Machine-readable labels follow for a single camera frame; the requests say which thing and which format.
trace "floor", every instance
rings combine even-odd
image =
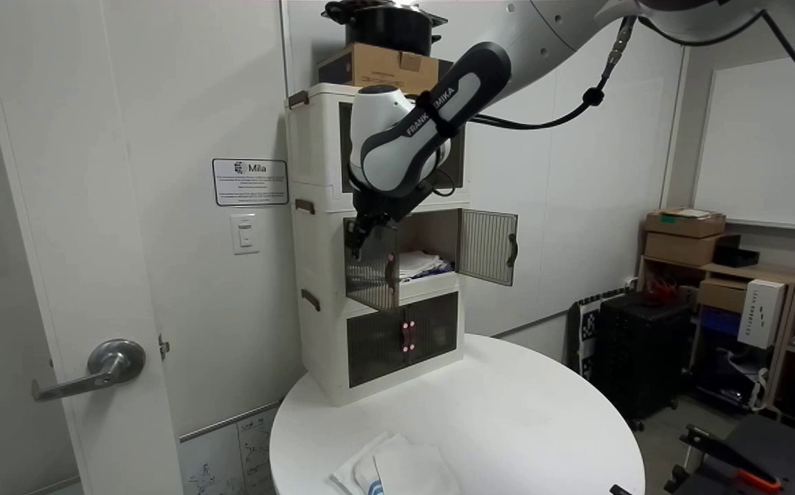
[[[663,495],[671,467],[681,464],[688,448],[680,444],[680,434],[688,429],[688,425],[725,438],[740,425],[740,415],[685,396],[674,409],[660,409],[658,415],[645,419],[642,429],[636,431],[645,467],[645,495]]]

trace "door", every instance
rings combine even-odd
[[[121,121],[102,2],[0,0],[0,148],[55,379],[85,376],[102,341],[146,350],[131,382],[61,398],[81,491],[173,495],[176,431]]]

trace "brown box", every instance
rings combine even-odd
[[[424,95],[439,79],[439,60],[418,53],[395,53],[371,44],[351,44],[338,57],[318,66],[318,84],[338,86],[393,86],[403,95]]]
[[[642,255],[649,261],[702,266],[715,255],[717,238],[669,238],[645,233]]]
[[[704,218],[685,211],[649,211],[642,232],[671,233],[671,238],[717,238],[725,232],[725,214],[710,211]]]
[[[699,286],[699,305],[743,315],[747,284],[706,277]]]

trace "white paper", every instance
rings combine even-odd
[[[216,206],[272,206],[285,205],[285,166],[259,161],[212,161]]]

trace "white cabinet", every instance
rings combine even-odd
[[[429,196],[362,255],[343,242],[355,89],[315,86],[285,117],[301,364],[334,404],[462,359],[462,275],[510,286],[516,218],[462,209],[462,137]]]

